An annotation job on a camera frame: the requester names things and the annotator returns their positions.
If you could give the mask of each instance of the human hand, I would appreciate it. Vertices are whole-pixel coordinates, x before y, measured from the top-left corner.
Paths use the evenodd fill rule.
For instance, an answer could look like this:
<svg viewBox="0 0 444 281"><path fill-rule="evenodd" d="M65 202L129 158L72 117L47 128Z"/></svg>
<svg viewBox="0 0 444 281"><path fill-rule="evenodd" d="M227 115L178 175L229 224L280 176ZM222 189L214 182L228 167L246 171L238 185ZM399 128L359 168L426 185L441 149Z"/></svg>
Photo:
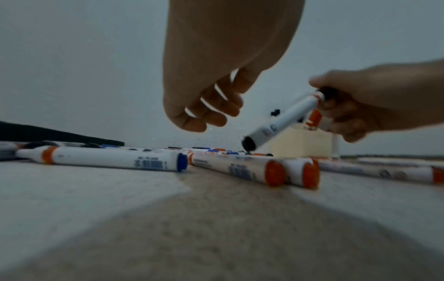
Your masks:
<svg viewBox="0 0 444 281"><path fill-rule="evenodd" d="M243 106L240 93L287 50L303 4L303 0L170 0L163 59L167 117L179 128L203 132L207 124L224 126L224 114L237 116Z"/></svg>
<svg viewBox="0 0 444 281"><path fill-rule="evenodd" d="M375 131L405 130L444 122L444 63L386 64L312 77L311 86L339 94L319 106L333 119L330 131L356 142Z"/></svg>

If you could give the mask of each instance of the hand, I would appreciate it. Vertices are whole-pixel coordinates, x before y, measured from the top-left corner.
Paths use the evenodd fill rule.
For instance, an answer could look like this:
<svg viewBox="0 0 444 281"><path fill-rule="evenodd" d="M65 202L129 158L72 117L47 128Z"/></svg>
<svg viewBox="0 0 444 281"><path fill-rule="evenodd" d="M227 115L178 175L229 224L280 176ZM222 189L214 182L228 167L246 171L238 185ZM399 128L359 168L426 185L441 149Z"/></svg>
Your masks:
<svg viewBox="0 0 444 281"><path fill-rule="evenodd" d="M330 130L347 142L374 131L405 130L444 122L444 62L386 64L358 71L333 70L311 86L333 87L336 98L319 106Z"/></svg>
<svg viewBox="0 0 444 281"><path fill-rule="evenodd" d="M170 0L163 59L167 117L179 128L203 132L207 124L224 126L224 114L237 116L243 106L240 93L287 50L303 4L303 0Z"/></svg>

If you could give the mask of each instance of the forearm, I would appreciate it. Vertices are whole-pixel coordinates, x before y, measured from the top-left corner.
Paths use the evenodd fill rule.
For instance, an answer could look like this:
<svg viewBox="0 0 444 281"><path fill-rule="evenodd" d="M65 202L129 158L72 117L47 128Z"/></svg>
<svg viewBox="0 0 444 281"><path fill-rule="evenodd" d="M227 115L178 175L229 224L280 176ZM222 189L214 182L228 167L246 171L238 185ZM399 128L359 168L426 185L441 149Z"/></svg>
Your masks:
<svg viewBox="0 0 444 281"><path fill-rule="evenodd" d="M283 28L295 1L170 0L165 86L202 87L245 65Z"/></svg>

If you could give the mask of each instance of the marker with blue end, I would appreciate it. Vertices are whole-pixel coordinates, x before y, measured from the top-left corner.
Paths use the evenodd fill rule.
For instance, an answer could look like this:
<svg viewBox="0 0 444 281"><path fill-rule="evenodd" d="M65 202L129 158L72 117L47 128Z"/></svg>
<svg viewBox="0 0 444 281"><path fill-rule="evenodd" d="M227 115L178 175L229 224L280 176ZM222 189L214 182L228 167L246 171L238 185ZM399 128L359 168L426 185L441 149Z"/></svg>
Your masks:
<svg viewBox="0 0 444 281"><path fill-rule="evenodd" d="M176 172L186 170L188 166L188 157L173 150L171 152L143 152L122 149L41 146L34 149L20 149L16 155L39 163L68 166Z"/></svg>
<svg viewBox="0 0 444 281"><path fill-rule="evenodd" d="M262 125L254 132L246 136L242 140L243 148L250 152L255 151L283 130L288 128L298 119L303 118L308 112L321 105L325 100L333 98L337 94L337 90L330 87L323 87L318 89L313 95L309 95L292 106L290 109L276 118L273 118L266 124Z"/></svg>

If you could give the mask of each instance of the white surface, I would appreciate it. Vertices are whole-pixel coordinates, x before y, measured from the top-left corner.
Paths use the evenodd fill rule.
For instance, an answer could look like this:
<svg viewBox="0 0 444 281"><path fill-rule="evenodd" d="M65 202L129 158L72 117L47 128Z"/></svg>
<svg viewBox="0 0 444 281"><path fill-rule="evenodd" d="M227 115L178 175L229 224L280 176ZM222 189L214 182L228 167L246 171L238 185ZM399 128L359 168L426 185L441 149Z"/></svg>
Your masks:
<svg viewBox="0 0 444 281"><path fill-rule="evenodd" d="M110 216L187 191L169 172L0 162L0 270ZM444 253L442 187L322 173L318 191L292 191Z"/></svg>
<svg viewBox="0 0 444 281"><path fill-rule="evenodd" d="M318 192L293 188L324 207L376 221L444 253L444 187L322 172Z"/></svg>
<svg viewBox="0 0 444 281"><path fill-rule="evenodd" d="M101 220L187 191L172 172L0 162L0 270Z"/></svg>
<svg viewBox="0 0 444 281"><path fill-rule="evenodd" d="M442 0L306 1L289 51L244 96L240 116L197 135L162 109L167 0L1 1L0 119L139 147L237 150L271 111L312 91L311 75L441 57L442 11ZM444 154L443 130L374 135L341 153Z"/></svg>

